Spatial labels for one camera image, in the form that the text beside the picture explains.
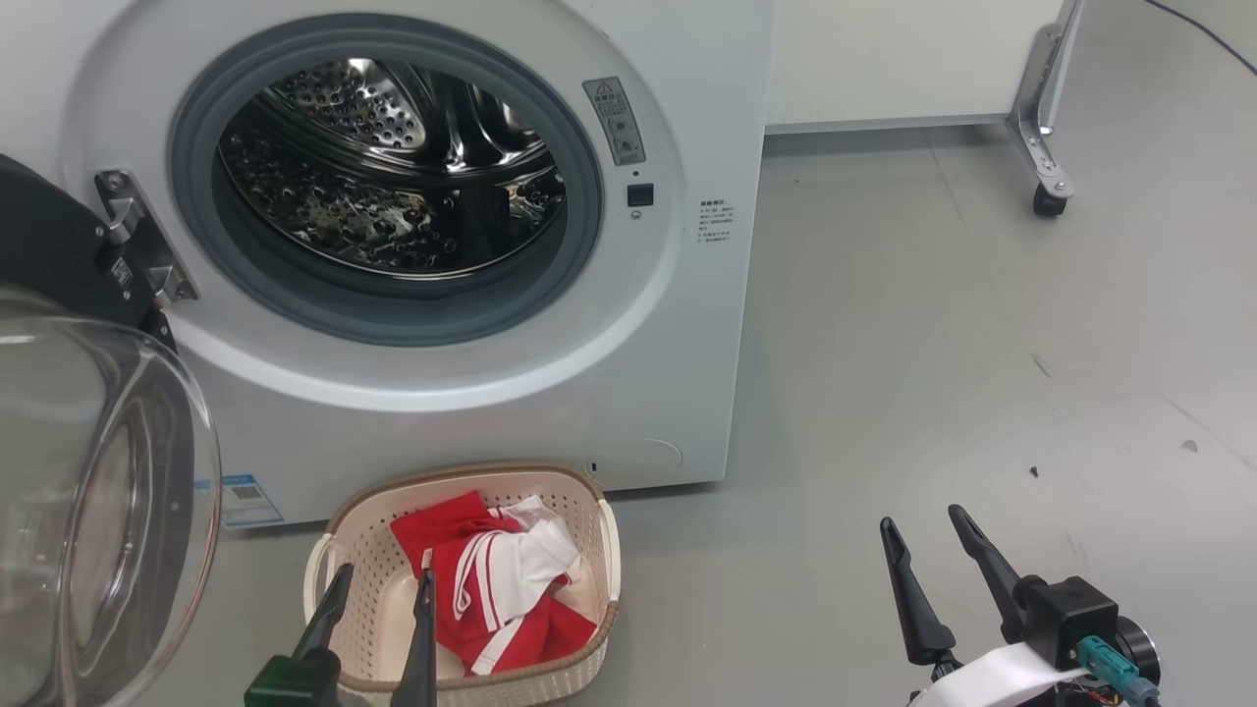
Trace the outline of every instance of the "black wire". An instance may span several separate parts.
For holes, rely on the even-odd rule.
[[[1175,10],[1174,8],[1166,8],[1165,5],[1161,5],[1156,0],[1144,0],[1144,3],[1148,3],[1149,5],[1151,5],[1154,8],[1160,8],[1161,10],[1165,10],[1166,13],[1174,15],[1175,18],[1178,18],[1178,19],[1180,19],[1180,20],[1190,24],[1190,25],[1193,25],[1195,29],[1203,31],[1204,34],[1208,34],[1209,39],[1213,39],[1214,42],[1217,42],[1218,44],[1221,44],[1223,49],[1226,49],[1227,52],[1231,52],[1232,57],[1239,59],[1239,63],[1242,63],[1243,65],[1248,67],[1248,70],[1251,70],[1253,74],[1257,74],[1257,67],[1254,67],[1253,63],[1249,62],[1248,59],[1244,59],[1243,54],[1241,54],[1239,52],[1236,52],[1234,49],[1232,49],[1232,47],[1229,44],[1227,44],[1226,40],[1223,40],[1221,36],[1218,36],[1217,34],[1214,34],[1212,29],[1209,29],[1209,28],[1204,26],[1203,24],[1193,20],[1192,18],[1184,15],[1183,13]]]

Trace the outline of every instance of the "door hinge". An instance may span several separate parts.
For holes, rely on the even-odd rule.
[[[97,235],[108,238],[112,245],[109,267],[123,296],[128,294],[129,278],[138,276],[151,286],[156,309],[180,299],[196,299],[196,287],[153,219],[134,177],[126,170],[104,170],[96,175],[96,190],[111,219],[108,226],[97,229]]]

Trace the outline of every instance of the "washing machine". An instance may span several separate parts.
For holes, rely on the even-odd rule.
[[[772,0],[20,4],[3,180],[54,196],[6,210],[98,216],[75,257],[113,299],[77,307],[177,347],[228,526],[471,460],[714,481],[773,19]]]

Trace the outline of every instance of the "washing machine door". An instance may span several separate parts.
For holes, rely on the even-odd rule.
[[[126,704],[209,571],[217,443],[161,303],[191,296],[118,218],[0,157],[0,706]]]

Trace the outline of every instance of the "laundry basket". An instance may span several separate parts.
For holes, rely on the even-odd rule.
[[[415,629],[417,582],[388,525],[470,491],[479,492],[489,507],[535,494],[563,517],[587,570],[577,582],[585,585],[585,613],[592,614],[598,628],[585,648],[566,658],[490,676],[463,677],[461,663],[440,649],[437,703],[539,704],[576,693],[602,667],[620,598],[620,536],[602,492],[587,477],[562,467],[460,467],[358,494],[337,511],[310,552],[304,581],[307,621],[336,569],[346,562],[354,566],[344,615],[329,645],[341,658],[341,689],[358,696],[354,703],[388,706]]]

